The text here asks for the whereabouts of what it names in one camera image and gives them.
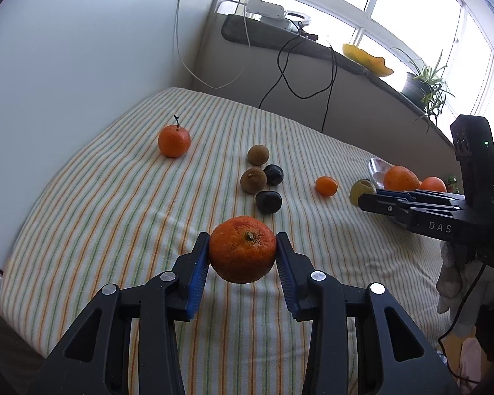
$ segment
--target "white glove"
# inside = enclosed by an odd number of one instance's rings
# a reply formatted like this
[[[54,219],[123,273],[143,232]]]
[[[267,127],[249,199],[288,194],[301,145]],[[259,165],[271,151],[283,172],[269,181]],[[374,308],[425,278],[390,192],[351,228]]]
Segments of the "white glove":
[[[466,295],[472,282],[480,272],[482,263],[473,260],[464,266],[460,266],[456,259],[456,247],[447,242],[441,242],[441,257],[443,266],[436,284],[439,292],[437,313],[450,311],[450,321],[453,322],[463,297]],[[453,332],[458,337],[466,337],[472,331],[480,307],[491,306],[494,303],[494,268],[487,266],[480,280],[468,296],[461,314],[453,327]]]

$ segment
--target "tangerine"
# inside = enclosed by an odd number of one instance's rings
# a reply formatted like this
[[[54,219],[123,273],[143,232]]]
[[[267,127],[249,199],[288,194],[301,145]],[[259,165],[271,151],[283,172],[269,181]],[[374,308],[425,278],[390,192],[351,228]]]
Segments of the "tangerine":
[[[425,178],[419,188],[421,190],[430,190],[431,192],[446,193],[446,185],[443,180],[438,177]]]
[[[384,189],[412,191],[419,188],[419,179],[416,175],[404,166],[392,166],[384,176]]]
[[[263,222],[242,215],[214,229],[208,259],[227,282],[247,284],[269,273],[276,257],[277,240]]]
[[[315,189],[322,196],[333,196],[339,188],[338,183],[331,177],[320,177],[315,181]]]
[[[188,151],[192,140],[188,130],[179,125],[179,117],[174,116],[174,118],[177,125],[165,126],[159,132],[157,145],[164,156],[177,158]]]

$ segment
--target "black flower pot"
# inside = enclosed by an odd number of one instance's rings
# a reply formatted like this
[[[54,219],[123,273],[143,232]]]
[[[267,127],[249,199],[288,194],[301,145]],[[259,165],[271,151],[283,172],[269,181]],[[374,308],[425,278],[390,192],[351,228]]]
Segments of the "black flower pot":
[[[431,93],[432,89],[426,83],[414,79],[414,77],[415,74],[413,72],[406,73],[406,83],[404,83],[402,94],[424,111],[425,104],[423,103],[423,98]]]

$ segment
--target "window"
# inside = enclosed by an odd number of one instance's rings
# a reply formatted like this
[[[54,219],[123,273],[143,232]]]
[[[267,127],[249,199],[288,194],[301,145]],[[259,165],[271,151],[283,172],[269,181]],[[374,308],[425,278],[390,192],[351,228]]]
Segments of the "window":
[[[349,26],[347,23],[333,18],[328,14],[314,9],[311,6],[307,6],[296,0],[263,0],[270,3],[280,4],[285,7],[286,10],[294,10],[297,12],[305,13],[311,17],[311,23],[304,28],[308,33],[318,34],[318,43],[328,46],[329,44],[338,53],[342,52],[343,44],[349,43],[351,36],[355,29]]]
[[[351,43],[383,56],[402,91],[417,63],[447,65],[448,96],[437,126],[450,138],[459,114],[486,115],[494,133],[494,8],[487,0],[265,0],[311,16],[306,31],[340,52]]]

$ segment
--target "striped tablecloth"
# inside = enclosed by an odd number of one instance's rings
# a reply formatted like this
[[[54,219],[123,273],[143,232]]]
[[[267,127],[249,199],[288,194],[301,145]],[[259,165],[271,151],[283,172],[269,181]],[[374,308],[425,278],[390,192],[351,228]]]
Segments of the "striped tablecloth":
[[[179,159],[162,156],[156,143],[174,114],[192,136]],[[283,206],[271,216],[261,215],[238,185],[254,144],[265,144],[269,163],[285,172],[275,188]],[[447,324],[435,312],[438,242],[350,205],[349,190],[366,176],[370,157],[275,114],[167,89],[120,117],[49,183],[7,263],[1,315],[46,356],[104,284],[143,284],[190,252],[199,232],[248,214],[274,233],[287,232],[296,252],[342,283],[382,282],[435,342]],[[322,175],[339,182],[332,198],[313,188]],[[349,328],[354,335],[351,321]],[[137,334],[136,324],[133,340]],[[211,269],[199,313],[177,325],[177,334],[187,394],[301,392],[310,324],[287,312],[275,268],[247,285],[228,284]],[[130,385],[137,394],[135,346]],[[353,340],[349,352],[355,392]]]

